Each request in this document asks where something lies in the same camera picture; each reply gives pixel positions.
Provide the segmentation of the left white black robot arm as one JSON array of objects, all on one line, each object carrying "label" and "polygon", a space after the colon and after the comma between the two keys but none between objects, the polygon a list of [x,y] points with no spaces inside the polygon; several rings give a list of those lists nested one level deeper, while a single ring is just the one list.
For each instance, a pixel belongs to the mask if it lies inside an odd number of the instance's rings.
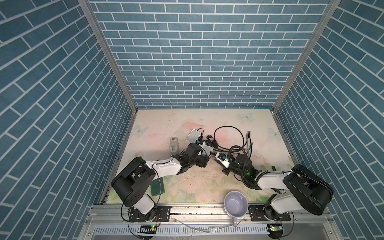
[{"label": "left white black robot arm", "polygon": [[212,151],[213,148],[205,144],[190,143],[181,153],[165,160],[145,161],[136,157],[114,177],[112,188],[125,207],[134,207],[148,215],[157,206],[146,194],[151,183],[162,177],[180,175],[193,166],[206,167]]}]

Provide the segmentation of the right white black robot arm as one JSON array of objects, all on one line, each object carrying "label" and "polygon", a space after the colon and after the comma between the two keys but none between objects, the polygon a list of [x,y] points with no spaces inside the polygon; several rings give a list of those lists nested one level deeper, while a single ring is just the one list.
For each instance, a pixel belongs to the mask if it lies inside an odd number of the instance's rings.
[{"label": "right white black robot arm", "polygon": [[303,165],[295,165],[288,171],[270,172],[256,170],[244,154],[234,158],[217,153],[215,158],[226,175],[234,173],[240,176],[247,188],[275,191],[263,206],[265,217],[271,221],[279,215],[298,210],[320,216],[333,198],[333,188]]}]

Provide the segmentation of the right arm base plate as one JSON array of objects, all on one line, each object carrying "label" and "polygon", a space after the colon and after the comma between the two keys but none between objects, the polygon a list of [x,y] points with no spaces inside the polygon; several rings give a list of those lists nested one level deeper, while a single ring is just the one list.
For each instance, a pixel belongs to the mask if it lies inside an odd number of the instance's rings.
[{"label": "right arm base plate", "polygon": [[279,214],[272,208],[267,208],[265,211],[264,205],[249,205],[248,207],[251,221],[252,222],[289,222],[291,221],[291,216],[288,212],[284,214]]}]

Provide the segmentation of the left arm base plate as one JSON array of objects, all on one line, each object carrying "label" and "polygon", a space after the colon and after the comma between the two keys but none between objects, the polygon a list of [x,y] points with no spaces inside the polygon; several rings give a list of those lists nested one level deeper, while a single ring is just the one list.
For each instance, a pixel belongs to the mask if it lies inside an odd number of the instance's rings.
[{"label": "left arm base plate", "polygon": [[137,209],[132,209],[129,216],[130,223],[143,223],[143,222],[169,222],[170,219],[170,206],[157,206],[150,210],[147,214],[141,213]]}]

